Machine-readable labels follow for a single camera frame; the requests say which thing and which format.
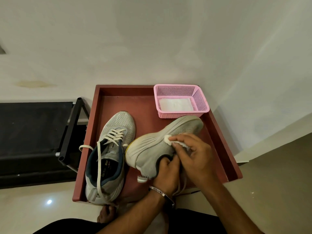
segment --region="sneaker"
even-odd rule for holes
[[[85,170],[85,195],[97,205],[112,204],[124,181],[124,146],[135,138],[135,123],[127,112],[118,112],[104,126]]]
[[[142,176],[138,176],[138,182],[146,182],[157,177],[159,162],[163,157],[172,160],[174,148],[164,141],[165,135],[198,134],[203,126],[203,122],[197,116],[184,116],[159,132],[135,139],[126,149],[125,157],[129,166],[141,172]]]

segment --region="tile floor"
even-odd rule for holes
[[[312,134],[241,166],[244,178],[226,187],[267,234],[312,233]],[[100,207],[71,201],[74,182],[0,190],[0,232],[33,233],[62,218],[96,221]],[[180,208],[214,214],[198,192]]]

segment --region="person's right hand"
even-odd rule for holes
[[[191,156],[189,156],[181,145],[172,143],[188,177],[198,188],[202,190],[220,182],[214,168],[210,145],[189,133],[171,136],[169,140],[183,142],[192,150]]]

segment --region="silver bracelet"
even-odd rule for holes
[[[170,197],[167,196],[164,192],[162,192],[161,190],[157,189],[154,186],[150,186],[149,191],[150,190],[154,190],[154,191],[158,192],[159,194],[161,194],[163,197],[165,197],[166,201],[169,203],[170,208],[174,208],[174,206],[175,206],[174,201],[172,199],[170,199]]]

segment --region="white wipe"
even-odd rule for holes
[[[183,142],[180,142],[180,141],[170,141],[168,138],[171,137],[171,135],[165,135],[163,137],[163,141],[166,143],[166,144],[169,144],[170,146],[172,146],[172,143],[178,143],[180,144],[182,147],[185,147],[186,150],[189,150],[189,146],[187,146],[185,143]]]
[[[166,112],[190,112],[194,111],[190,98],[169,99],[162,98],[159,100],[160,108]]]

